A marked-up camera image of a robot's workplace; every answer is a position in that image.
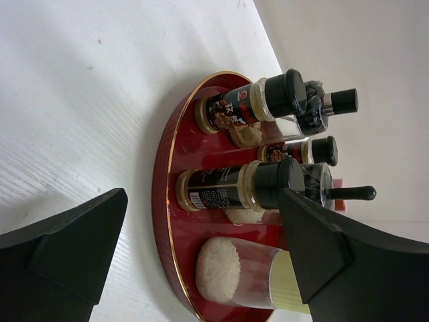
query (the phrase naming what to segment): black lid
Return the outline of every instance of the black lid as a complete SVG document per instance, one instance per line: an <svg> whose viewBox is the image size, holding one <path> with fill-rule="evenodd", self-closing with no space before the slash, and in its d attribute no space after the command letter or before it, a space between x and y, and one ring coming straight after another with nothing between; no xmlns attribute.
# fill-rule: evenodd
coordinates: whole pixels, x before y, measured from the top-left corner
<svg viewBox="0 0 429 322"><path fill-rule="evenodd" d="M329 190L330 199L342 200L374 200L377 191L373 186L357 186L355 188L334 188Z"/></svg>
<svg viewBox="0 0 429 322"><path fill-rule="evenodd" d="M333 92L330 94L330 98L332 111L335 115L356 113L359 108L356 89Z"/></svg>
<svg viewBox="0 0 429 322"><path fill-rule="evenodd" d="M265 100L274 117L304 114L307 95L301 74L289 69L285 74L268 78L265 82Z"/></svg>
<svg viewBox="0 0 429 322"><path fill-rule="evenodd" d="M313 140L311 144L314 163L326 162L330 166L338 164L338 149L333 136Z"/></svg>
<svg viewBox="0 0 429 322"><path fill-rule="evenodd" d="M261 163L256 168L256 199L262 208L279 209L279 193L283 188L305 193L304 175L294 158Z"/></svg>

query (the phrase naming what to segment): white rice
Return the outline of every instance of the white rice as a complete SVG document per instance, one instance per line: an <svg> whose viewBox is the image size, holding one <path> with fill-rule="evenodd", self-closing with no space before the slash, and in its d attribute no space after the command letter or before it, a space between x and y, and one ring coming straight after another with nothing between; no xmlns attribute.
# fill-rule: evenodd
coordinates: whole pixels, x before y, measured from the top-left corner
<svg viewBox="0 0 429 322"><path fill-rule="evenodd" d="M209 239L201 248L196 263L196 285L208 301L227 304L240 279L237 249L225 237Z"/></svg>

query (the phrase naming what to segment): black label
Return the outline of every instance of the black label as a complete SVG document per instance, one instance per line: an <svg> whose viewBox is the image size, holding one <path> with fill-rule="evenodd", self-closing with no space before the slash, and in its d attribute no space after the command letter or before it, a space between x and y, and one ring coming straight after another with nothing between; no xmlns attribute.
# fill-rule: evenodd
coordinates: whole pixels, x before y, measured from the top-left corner
<svg viewBox="0 0 429 322"><path fill-rule="evenodd" d="M188 181L188 186L214 186L218 184L236 184L239 182L241 166L228 168L199 170L194 172Z"/></svg>
<svg viewBox="0 0 429 322"><path fill-rule="evenodd" d="M216 186L188 190L189 199L197 209L243 208L236 186Z"/></svg>
<svg viewBox="0 0 429 322"><path fill-rule="evenodd" d="M243 208L239 197L241 166L194 172L188 181L188 196L197 209Z"/></svg>
<svg viewBox="0 0 429 322"><path fill-rule="evenodd" d="M250 86L245 85L207 100L207 119L214 129L229 129L259 121L250 103Z"/></svg>
<svg viewBox="0 0 429 322"><path fill-rule="evenodd" d="M267 147L266 158L268 162L281 161L284 158L292 157L299 163L302 161L302 142L293 144L274 144Z"/></svg>

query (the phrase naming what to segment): gold rim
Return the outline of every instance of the gold rim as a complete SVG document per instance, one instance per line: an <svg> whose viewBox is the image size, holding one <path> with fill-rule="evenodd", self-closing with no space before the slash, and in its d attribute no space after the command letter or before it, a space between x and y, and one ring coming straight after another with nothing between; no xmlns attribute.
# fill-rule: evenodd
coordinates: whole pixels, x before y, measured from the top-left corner
<svg viewBox="0 0 429 322"><path fill-rule="evenodd" d="M168 237L170 238L170 245L171 245L171 250L172 250L172 255L173 255L173 262L174 262L174 267L176 269L176 273L177 276L179 278L179 282L180 282L180 286L182 287L182 291L185 294L186 299L188 300L188 303L190 305L190 307L192 307L192 309L195 312L195 315L197 317L198 320L200 320L201 322L207 322L206 319L204 317L202 317L201 313L198 312L198 309L195 307L194 303L192 302L192 299L189 296L188 291L186 290L186 286L185 283L183 281L182 278L182 274L180 273L180 269L179 269L179 265L177 262L177 257L176 257L176 251L174 249L174 241L173 241L173 234L172 234L172 223L170 220L170 201L168 200L168 193L169 193L169 185L170 185L170 175L171 175L171 168L172 168L172 160L173 160L173 152L174 152L174 146L176 145L176 137L177 137L177 133L179 131L179 127L180 124L182 122L182 118L183 115L185 114L186 109L188 108L190 102L192 101L193 97L195 96L195 94L201 89L201 87L207 83L210 79L216 77L216 76L220 76L220 75L224 75L224 74L231 74L231 75L235 75L235 76L240 76L242 78L244 78L245 80L249 81L251 83L251 80L248 79L247 77L243 76L242 74L239 74L238 72L229 72L229 71L223 71L223 72L216 72L214 74L211 74L210 76L206 77L204 80L202 80L195 88L194 90L190 93L188 99L186 100L177 124L176 124L176 128L174 129L174 133L173 133L173 139L172 139L172 146L170 148L170 155L168 157L168 169L167 169L167 187L166 187L166 206L167 206L167 223L168 223Z"/></svg>

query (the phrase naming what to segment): white powder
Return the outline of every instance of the white powder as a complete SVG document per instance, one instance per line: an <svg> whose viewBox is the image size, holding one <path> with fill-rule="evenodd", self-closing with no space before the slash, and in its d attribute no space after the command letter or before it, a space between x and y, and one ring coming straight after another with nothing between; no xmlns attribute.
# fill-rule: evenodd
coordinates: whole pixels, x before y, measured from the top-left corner
<svg viewBox="0 0 429 322"><path fill-rule="evenodd" d="M208 301L228 303L240 279L240 259L233 243L225 237L209 239L196 262L196 285Z"/></svg>
<svg viewBox="0 0 429 322"><path fill-rule="evenodd" d="M265 211L254 211L251 209L228 209L224 210L232 223L260 223Z"/></svg>
<svg viewBox="0 0 429 322"><path fill-rule="evenodd" d="M232 127L229 133L240 146L257 146L262 142L261 123Z"/></svg>

